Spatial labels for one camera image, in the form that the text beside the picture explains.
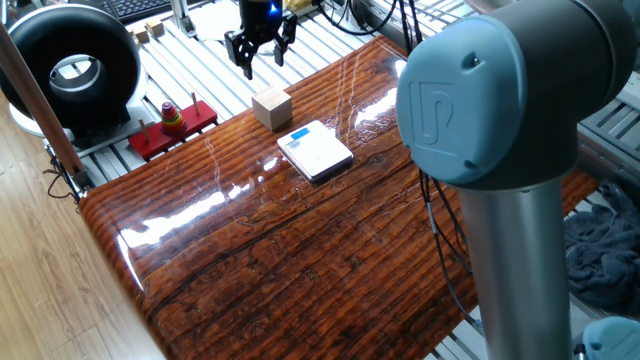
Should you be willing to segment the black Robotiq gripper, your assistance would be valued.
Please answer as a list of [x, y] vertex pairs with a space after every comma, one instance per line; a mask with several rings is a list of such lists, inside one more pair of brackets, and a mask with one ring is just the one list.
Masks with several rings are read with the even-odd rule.
[[288, 46], [296, 39], [298, 17], [287, 13], [283, 17], [282, 0], [240, 0], [241, 29], [224, 34], [230, 60], [243, 70], [248, 80], [253, 79], [252, 59], [256, 53], [253, 44], [275, 40], [275, 63], [282, 67]]

